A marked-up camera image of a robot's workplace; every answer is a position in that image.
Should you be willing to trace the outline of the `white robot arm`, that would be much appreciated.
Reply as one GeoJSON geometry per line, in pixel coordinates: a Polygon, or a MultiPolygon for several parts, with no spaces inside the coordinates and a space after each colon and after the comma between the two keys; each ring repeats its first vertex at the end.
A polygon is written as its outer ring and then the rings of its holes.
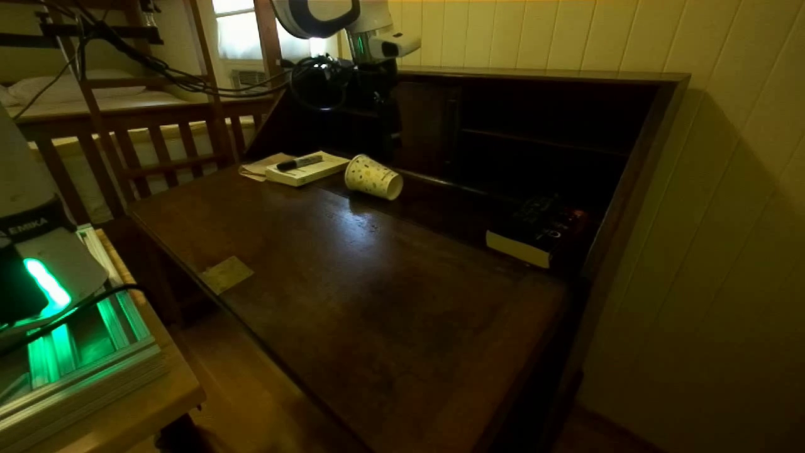
{"type": "Polygon", "coordinates": [[[390,159],[402,120],[392,88],[397,61],[424,40],[392,22],[389,0],[272,0],[279,24],[294,37],[347,34],[350,56],[307,56],[290,66],[290,92],[331,125],[345,125],[353,149],[390,159]]]}

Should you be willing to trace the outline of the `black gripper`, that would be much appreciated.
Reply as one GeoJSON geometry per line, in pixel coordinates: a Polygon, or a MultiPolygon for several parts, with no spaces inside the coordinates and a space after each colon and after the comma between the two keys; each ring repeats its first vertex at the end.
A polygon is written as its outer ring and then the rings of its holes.
{"type": "Polygon", "coordinates": [[[392,98],[395,83],[395,61],[353,63],[327,56],[303,57],[290,74],[290,90],[299,105],[353,118],[381,160],[392,159],[402,136],[400,107],[392,98]]]}

